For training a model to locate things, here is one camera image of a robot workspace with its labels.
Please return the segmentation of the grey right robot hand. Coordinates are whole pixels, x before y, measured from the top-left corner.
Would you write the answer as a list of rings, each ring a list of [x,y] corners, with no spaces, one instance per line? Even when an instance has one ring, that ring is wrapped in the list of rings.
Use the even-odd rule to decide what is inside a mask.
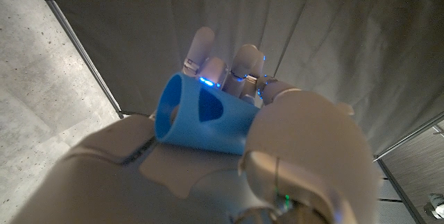
[[[15,223],[373,223],[379,174],[353,109],[231,66],[200,28],[154,113],[90,134],[50,170]]]

